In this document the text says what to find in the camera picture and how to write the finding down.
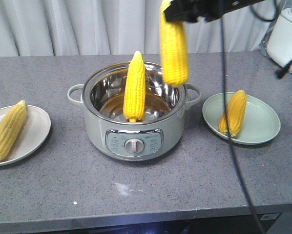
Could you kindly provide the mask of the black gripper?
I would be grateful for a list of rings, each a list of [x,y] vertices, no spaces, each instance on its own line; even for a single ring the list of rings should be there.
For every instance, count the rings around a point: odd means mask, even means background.
[[[167,22],[195,23],[199,17],[206,22],[220,19],[224,14],[258,3],[258,0],[173,0],[164,10]]]

